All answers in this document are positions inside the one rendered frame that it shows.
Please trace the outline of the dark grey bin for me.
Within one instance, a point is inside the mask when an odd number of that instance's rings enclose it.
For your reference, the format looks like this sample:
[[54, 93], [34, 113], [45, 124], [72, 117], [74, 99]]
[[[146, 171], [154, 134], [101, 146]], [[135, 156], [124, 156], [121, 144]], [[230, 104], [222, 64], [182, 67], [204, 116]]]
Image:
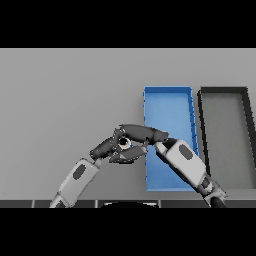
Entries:
[[256, 189], [256, 130], [248, 88], [197, 93], [207, 172], [224, 189]]

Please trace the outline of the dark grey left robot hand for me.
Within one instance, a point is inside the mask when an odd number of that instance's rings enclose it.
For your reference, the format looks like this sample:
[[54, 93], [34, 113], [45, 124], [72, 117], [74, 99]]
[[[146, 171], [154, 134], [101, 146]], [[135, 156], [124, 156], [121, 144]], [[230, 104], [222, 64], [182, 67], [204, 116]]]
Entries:
[[142, 146], [130, 146], [127, 148], [119, 145], [120, 129], [115, 129], [111, 137], [105, 139], [89, 153], [90, 157], [97, 161], [98, 159], [108, 158], [110, 163], [131, 164], [141, 156], [147, 154], [147, 142]]

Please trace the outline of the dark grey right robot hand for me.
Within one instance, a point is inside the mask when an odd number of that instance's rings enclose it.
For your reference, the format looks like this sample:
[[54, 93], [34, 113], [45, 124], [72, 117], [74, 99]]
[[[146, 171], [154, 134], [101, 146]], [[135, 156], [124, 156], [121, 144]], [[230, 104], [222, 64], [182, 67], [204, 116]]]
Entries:
[[128, 138], [130, 141], [139, 143], [147, 141], [149, 145], [155, 145], [157, 142], [173, 145], [177, 142], [177, 139], [171, 138], [168, 132], [163, 132], [148, 126], [122, 124], [120, 130], [121, 134], [119, 135], [118, 140], [121, 138]]

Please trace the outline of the blue bin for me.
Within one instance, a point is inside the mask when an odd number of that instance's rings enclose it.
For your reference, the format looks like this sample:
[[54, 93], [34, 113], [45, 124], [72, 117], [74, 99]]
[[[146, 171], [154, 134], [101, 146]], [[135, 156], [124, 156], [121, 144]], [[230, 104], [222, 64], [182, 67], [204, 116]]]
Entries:
[[[145, 86], [144, 125], [184, 140], [198, 154], [194, 100], [190, 86]], [[149, 192], [192, 191], [157, 155], [153, 146], [146, 156], [146, 190]]]

